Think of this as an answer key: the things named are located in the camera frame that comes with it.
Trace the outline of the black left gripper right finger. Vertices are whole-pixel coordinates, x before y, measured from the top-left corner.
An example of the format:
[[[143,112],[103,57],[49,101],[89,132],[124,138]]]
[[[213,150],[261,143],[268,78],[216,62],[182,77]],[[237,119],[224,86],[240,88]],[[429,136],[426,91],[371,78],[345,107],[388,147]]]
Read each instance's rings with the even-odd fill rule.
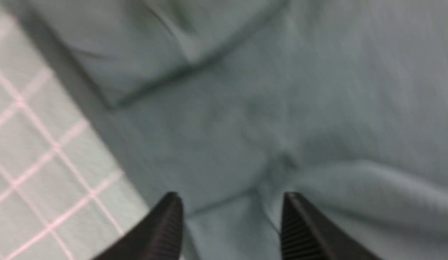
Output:
[[[302,194],[286,192],[280,221],[283,260],[379,260]]]

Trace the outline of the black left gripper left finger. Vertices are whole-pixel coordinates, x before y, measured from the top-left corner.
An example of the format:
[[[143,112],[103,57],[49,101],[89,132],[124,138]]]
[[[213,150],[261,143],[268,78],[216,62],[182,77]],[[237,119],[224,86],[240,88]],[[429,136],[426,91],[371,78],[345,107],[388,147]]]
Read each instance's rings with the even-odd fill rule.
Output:
[[[179,260],[184,235],[184,206],[168,192],[149,213],[95,260]]]

